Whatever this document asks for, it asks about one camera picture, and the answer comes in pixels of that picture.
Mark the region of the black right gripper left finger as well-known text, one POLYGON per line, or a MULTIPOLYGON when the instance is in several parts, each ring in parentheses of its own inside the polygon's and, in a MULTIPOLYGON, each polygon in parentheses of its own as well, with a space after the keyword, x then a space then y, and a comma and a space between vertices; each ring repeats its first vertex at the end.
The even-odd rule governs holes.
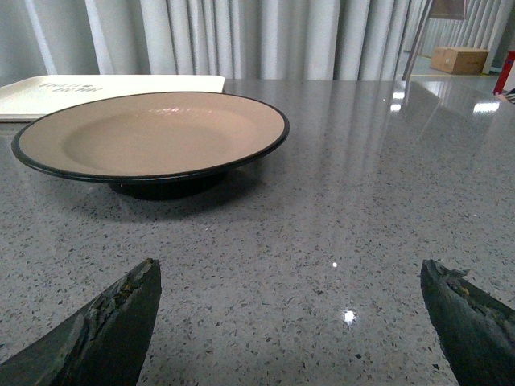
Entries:
POLYGON ((135 385, 161 295, 145 259, 41 339, 1 365, 3 385, 135 385))

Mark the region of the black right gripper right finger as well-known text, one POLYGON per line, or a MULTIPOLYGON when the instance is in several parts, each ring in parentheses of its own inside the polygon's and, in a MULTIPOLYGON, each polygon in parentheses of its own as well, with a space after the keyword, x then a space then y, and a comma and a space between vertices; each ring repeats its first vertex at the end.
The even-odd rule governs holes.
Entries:
POLYGON ((513 385, 514 310, 466 281, 467 274, 422 262, 422 296, 440 347, 459 384, 513 385))

